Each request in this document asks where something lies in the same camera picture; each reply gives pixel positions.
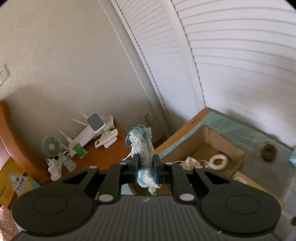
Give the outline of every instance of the blue ribbon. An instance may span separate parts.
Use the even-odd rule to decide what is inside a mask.
[[[144,138],[146,138],[146,126],[140,124],[140,125],[137,125],[136,127],[132,128],[132,130],[139,130],[139,131],[141,132],[142,136],[143,136]],[[128,146],[128,145],[127,145],[127,142],[130,142],[130,143],[131,143],[131,141],[130,141],[130,139],[129,139],[129,137],[130,137],[130,132],[131,132],[131,131],[129,131],[129,133],[126,135],[126,140],[125,140],[125,145],[126,145],[126,147],[128,147],[128,148],[131,148],[131,146]],[[127,155],[126,158],[123,158],[121,161],[131,162],[131,161],[127,160],[130,156],[131,156],[131,152]]]

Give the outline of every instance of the electrical socket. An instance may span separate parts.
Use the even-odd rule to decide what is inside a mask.
[[[148,113],[142,115],[142,120],[144,123],[149,123],[149,122],[153,121],[153,115],[150,112],[148,112]]]
[[[3,66],[0,67],[0,85],[2,85],[3,82],[7,80],[9,76],[10,76],[9,70],[6,64],[4,64]]]

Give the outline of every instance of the wooden headboard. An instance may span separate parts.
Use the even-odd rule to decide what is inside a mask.
[[[0,101],[0,168],[9,157],[40,185],[50,181],[46,161],[39,158],[13,130],[6,101]]]

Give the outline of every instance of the wooden nightstand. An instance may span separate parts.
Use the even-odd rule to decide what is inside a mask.
[[[62,170],[62,177],[78,172],[89,166],[97,166],[100,170],[109,169],[112,164],[121,162],[122,158],[125,158],[131,151],[130,148],[125,146],[126,132],[114,122],[115,128],[118,130],[117,141],[109,148],[100,146],[95,148],[95,141],[91,140],[84,147],[87,150],[87,154],[80,159],[78,155],[71,158],[76,162],[77,166],[73,172],[69,172],[65,167]]]

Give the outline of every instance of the triangular label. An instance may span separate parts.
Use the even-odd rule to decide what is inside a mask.
[[[8,173],[8,178],[9,178],[9,181],[10,181],[11,185],[13,186],[15,192],[19,196],[22,193],[24,186],[26,185],[27,177],[24,177],[22,175]]]

